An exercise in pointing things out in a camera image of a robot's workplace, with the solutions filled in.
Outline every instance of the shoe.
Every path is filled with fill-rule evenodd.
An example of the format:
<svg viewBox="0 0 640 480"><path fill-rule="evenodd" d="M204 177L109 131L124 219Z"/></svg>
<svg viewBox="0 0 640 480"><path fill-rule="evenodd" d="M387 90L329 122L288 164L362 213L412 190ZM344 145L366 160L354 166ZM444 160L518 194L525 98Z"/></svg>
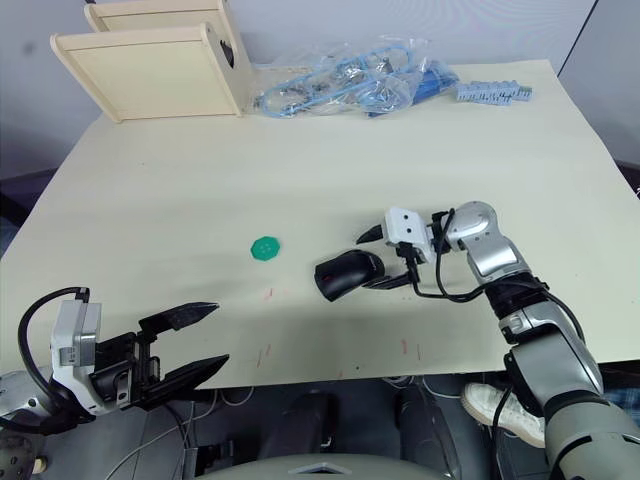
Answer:
<svg viewBox="0 0 640 480"><path fill-rule="evenodd" d="M504 392L482 383L469 383L462 392L462 406L484 425L493 425L493 416ZM536 448L544 448L544 418L527 412L513 393L504 404L498 425Z"/></svg>

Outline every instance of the beige table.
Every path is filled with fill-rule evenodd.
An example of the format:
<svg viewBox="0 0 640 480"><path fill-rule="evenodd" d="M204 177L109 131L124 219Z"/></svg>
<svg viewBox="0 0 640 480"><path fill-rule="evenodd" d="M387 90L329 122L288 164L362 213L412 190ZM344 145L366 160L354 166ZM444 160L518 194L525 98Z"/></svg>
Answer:
<svg viewBox="0 0 640 480"><path fill-rule="evenodd" d="M313 268L348 249L393 205L424 215L478 199L535 273L580 318L599 361L640 357L640 204L544 61L456 68L464 81L535 89L511 107L443 96L398 115L98 119L2 259L1 368L22 368L16 326L38 297L89 286L106 339L189 301L222 308L160 336L163 372L230 361L206 386L502 368L507 345L488 302L359 290L336 303ZM277 258L252 242L280 239ZM371 245L388 264L391 249ZM474 286L447 256L451 290ZM423 269L424 288L433 272ZM48 362L57 302L34 318Z"/></svg>

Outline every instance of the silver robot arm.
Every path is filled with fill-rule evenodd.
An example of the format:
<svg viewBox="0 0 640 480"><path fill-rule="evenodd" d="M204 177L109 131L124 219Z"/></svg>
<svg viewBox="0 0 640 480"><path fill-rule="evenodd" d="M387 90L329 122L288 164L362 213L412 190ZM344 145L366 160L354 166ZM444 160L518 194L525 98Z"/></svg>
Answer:
<svg viewBox="0 0 640 480"><path fill-rule="evenodd" d="M445 229L448 217L430 226L434 244L444 234L448 248L466 251L473 274L485 286L500 331L514 345L504 358L514 390L527 410L545 416L552 478L639 478L640 429L602 397L598 365L569 321L570 311L563 311L533 277L500 233L491 206L464 204Z"/></svg>

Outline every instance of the plastic bag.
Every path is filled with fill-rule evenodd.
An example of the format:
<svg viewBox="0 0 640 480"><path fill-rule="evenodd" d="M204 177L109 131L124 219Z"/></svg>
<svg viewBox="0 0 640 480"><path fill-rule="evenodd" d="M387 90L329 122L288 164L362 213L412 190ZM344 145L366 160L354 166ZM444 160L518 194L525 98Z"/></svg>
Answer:
<svg viewBox="0 0 640 480"><path fill-rule="evenodd" d="M259 69L254 111L271 117L303 112L374 115L407 108L427 72L427 41L384 36L354 46L314 46Z"/></svg>

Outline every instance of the black computer mouse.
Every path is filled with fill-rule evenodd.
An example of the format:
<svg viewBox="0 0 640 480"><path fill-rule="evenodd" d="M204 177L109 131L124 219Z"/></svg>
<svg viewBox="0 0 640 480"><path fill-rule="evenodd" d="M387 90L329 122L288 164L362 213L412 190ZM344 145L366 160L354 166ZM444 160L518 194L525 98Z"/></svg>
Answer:
<svg viewBox="0 0 640 480"><path fill-rule="evenodd" d="M349 250L316 266L316 285L333 302L351 290L384 275L380 257L364 250Z"/></svg>

